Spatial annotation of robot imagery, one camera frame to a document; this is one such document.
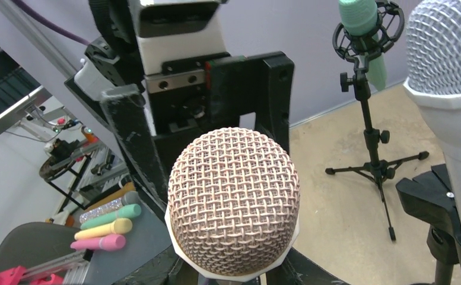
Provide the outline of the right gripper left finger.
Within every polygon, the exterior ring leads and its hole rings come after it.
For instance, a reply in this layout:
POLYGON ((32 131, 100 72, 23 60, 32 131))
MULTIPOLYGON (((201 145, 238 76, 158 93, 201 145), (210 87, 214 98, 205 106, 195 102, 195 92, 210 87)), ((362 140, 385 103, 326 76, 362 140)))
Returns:
POLYGON ((113 285, 156 285, 175 281, 183 261, 169 246, 153 259, 131 272, 113 285))

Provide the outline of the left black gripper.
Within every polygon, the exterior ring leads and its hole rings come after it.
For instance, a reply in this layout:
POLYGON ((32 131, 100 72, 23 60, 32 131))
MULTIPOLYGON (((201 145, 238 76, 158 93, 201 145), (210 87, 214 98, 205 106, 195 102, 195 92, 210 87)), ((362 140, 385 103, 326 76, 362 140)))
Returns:
POLYGON ((238 126, 255 114, 254 129, 290 150, 295 65, 284 52, 228 56, 218 10, 223 1, 130 1, 155 134, 145 99, 134 85, 101 93, 99 104, 124 155, 139 197, 164 213, 167 175, 160 157, 177 157, 195 138, 238 126))

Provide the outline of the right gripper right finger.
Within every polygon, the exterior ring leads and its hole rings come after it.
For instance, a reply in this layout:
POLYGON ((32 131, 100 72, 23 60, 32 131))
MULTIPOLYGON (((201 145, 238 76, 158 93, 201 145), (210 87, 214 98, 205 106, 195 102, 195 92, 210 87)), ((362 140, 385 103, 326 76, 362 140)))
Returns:
POLYGON ((268 285, 341 285, 347 282, 291 248, 282 264, 267 272, 268 285))

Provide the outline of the round base clip stand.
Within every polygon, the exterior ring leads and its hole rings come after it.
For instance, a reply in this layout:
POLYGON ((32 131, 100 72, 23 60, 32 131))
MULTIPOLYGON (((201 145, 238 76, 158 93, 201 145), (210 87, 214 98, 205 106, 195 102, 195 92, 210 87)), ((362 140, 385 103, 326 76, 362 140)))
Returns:
POLYGON ((396 184, 405 213, 430 225, 427 246, 436 259, 434 284, 450 284, 461 269, 461 223, 445 164, 396 184))

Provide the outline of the white microphone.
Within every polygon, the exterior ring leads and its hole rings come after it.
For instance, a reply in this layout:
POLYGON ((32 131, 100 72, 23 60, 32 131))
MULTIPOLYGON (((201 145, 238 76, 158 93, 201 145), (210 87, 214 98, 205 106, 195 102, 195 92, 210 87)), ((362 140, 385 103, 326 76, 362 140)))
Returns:
POLYGON ((406 25, 404 87, 443 151, 461 224, 461 1, 422 1, 406 25))

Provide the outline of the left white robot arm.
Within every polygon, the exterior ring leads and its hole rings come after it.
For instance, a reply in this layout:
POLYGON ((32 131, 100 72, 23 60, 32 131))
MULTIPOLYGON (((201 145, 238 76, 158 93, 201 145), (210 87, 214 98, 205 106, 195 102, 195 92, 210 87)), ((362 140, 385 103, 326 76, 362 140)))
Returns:
POLYGON ((254 129, 289 150, 294 63, 283 52, 233 56, 223 40, 223 1, 90 1, 100 36, 83 72, 66 86, 113 134, 142 202, 164 215, 170 170, 195 138, 237 127, 254 129))

